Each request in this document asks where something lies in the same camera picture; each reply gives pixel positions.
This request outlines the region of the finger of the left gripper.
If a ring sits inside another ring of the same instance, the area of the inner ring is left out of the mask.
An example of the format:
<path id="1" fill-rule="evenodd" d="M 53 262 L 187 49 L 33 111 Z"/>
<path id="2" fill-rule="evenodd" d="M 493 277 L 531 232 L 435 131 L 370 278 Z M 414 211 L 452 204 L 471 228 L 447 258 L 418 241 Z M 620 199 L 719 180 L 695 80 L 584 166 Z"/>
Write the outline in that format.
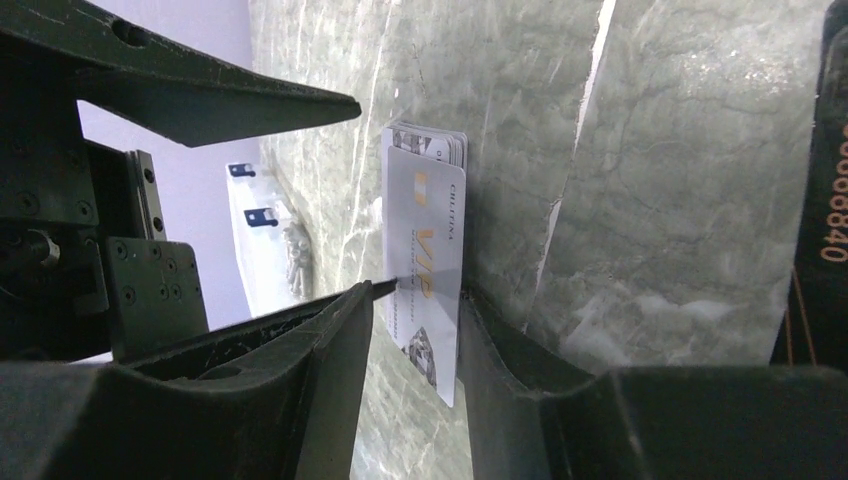
<path id="1" fill-rule="evenodd" d="M 267 77 L 87 1 L 4 1 L 1 51 L 24 80 L 188 147 L 330 125 L 351 96 Z"/>

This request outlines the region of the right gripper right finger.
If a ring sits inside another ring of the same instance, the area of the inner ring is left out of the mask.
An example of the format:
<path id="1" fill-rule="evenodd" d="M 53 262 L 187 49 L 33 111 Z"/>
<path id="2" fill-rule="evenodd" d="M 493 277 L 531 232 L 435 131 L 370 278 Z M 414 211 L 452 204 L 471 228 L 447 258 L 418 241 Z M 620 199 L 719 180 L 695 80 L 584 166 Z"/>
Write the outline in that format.
<path id="1" fill-rule="evenodd" d="M 847 379 L 823 367 L 592 375 L 463 295 L 459 366 L 477 479 L 843 479 Z"/>

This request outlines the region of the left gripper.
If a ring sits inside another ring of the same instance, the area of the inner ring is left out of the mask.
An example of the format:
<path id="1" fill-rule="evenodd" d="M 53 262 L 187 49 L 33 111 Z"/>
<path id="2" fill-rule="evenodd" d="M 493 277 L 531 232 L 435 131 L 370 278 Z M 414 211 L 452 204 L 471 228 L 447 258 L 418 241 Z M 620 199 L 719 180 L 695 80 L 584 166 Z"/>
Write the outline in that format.
<path id="1" fill-rule="evenodd" d="M 134 357 L 209 330 L 151 157 L 85 139 L 69 65 L 1 43 L 1 357 Z"/>

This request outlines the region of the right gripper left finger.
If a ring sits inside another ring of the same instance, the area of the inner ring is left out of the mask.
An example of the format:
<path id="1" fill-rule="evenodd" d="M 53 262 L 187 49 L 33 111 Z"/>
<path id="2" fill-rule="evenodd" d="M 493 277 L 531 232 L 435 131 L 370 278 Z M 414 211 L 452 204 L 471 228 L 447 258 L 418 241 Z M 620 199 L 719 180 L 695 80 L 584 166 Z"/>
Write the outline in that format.
<path id="1" fill-rule="evenodd" d="M 1 366 L 5 479 L 346 479 L 373 307 L 350 289 L 130 362 Z"/>

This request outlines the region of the silver VIP credit card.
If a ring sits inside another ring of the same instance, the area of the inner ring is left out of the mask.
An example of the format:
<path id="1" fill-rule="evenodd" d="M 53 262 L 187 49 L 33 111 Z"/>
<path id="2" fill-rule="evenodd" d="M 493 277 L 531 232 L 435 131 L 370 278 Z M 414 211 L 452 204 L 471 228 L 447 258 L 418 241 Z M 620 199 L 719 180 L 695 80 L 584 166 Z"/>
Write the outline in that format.
<path id="1" fill-rule="evenodd" d="M 455 404 L 466 173 L 390 147 L 383 165 L 384 271 L 395 280 L 386 325 L 442 401 Z"/>

